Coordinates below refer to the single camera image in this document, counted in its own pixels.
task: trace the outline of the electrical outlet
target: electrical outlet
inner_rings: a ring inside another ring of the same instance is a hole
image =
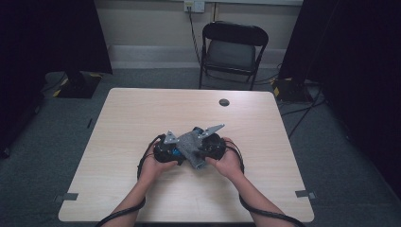
[[[194,2],[194,9],[195,12],[204,12],[204,2]]]
[[[194,1],[183,1],[183,11],[188,11],[188,8],[194,11]]]

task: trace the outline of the person's right hand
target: person's right hand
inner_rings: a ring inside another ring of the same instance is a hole
[[[233,141],[230,138],[223,137],[224,141],[228,141],[229,143],[226,142],[227,147],[232,147],[235,148]],[[234,176],[242,175],[241,167],[240,167],[240,162],[238,157],[235,154],[235,151],[230,150],[227,148],[225,150],[225,153],[223,157],[220,160],[212,159],[209,157],[205,158],[206,163],[212,165],[215,169],[218,170],[218,172],[223,175],[224,177],[231,179]]]

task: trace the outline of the grey carpet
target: grey carpet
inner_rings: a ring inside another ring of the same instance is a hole
[[[61,204],[54,199],[68,190],[110,89],[198,88],[199,69],[118,69],[113,73],[102,79],[91,99],[54,98],[55,89],[45,92],[40,112],[10,147],[11,157],[0,160],[0,226],[94,226],[59,221]],[[261,69],[258,79],[276,73]],[[47,75],[47,86],[60,77],[62,73]],[[205,83],[231,90],[247,90],[249,86],[218,79],[205,79]],[[271,91],[271,87],[256,85],[254,90]],[[317,88],[310,88],[310,92],[316,95]],[[281,113],[307,106],[278,105]],[[283,116],[287,131],[302,114]],[[290,143],[306,189],[318,197],[311,201],[315,219],[306,226],[401,226],[399,200],[372,163],[346,139],[341,121],[327,105],[308,113]]]

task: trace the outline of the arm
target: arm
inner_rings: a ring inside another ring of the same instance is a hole
[[[138,182],[132,188],[127,197],[122,200],[120,204],[113,210],[113,213],[138,205],[144,199],[148,190],[151,188],[157,178],[162,175],[163,172],[177,165],[176,161],[169,163],[159,163],[158,161],[156,161],[156,159],[154,159],[153,149],[154,146],[151,146],[148,151],[148,154],[150,155],[146,158],[144,164],[142,165],[142,172],[141,176],[138,179]],[[125,216],[112,219],[106,222],[103,226],[131,227],[135,223],[136,218],[138,217],[138,213],[139,211],[135,211]]]
[[[229,138],[224,138],[225,141],[231,141]],[[224,156],[218,161],[207,158],[206,162],[215,167],[215,169],[228,180],[230,180],[239,195],[251,207],[270,211],[278,214],[284,214],[275,204],[266,198],[257,188],[245,177],[239,165],[238,157],[235,152],[226,149]],[[291,223],[284,220],[267,218],[254,213],[250,213],[256,226],[271,226],[271,227],[290,227]]]

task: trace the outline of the equipment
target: equipment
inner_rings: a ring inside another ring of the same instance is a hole
[[[223,128],[224,124],[217,125],[215,127],[207,128],[205,131],[201,128],[195,127],[192,131],[180,136],[177,138],[171,131],[168,131],[167,134],[158,135],[156,138],[150,142],[147,150],[144,153],[141,161],[138,165],[138,172],[137,178],[141,175],[142,165],[145,160],[149,157],[149,155],[154,154],[154,158],[161,163],[167,163],[172,161],[177,161],[178,165],[180,166],[183,161],[186,159],[190,161],[192,166],[195,169],[198,169],[199,166],[194,165],[193,159],[201,159],[204,161],[205,157],[210,157],[216,160],[220,160],[226,151],[226,149],[230,149],[235,152],[237,155],[241,171],[245,171],[244,162],[242,159],[241,152],[239,148],[231,141],[224,141],[224,139],[220,138],[216,131]],[[153,153],[148,154],[149,149],[151,146],[154,146]],[[296,218],[292,218],[283,214],[277,214],[269,211],[263,211],[251,207],[248,203],[246,203],[242,197],[239,195],[239,200],[242,206],[247,209],[248,211],[269,217],[269,218],[278,218],[288,222],[295,224],[295,226],[304,227],[303,223]],[[141,209],[145,205],[146,199],[143,199],[141,203],[138,205],[113,213],[102,221],[100,221],[96,227],[102,226],[107,221],[117,218],[120,216],[127,215],[128,213],[137,211]]]

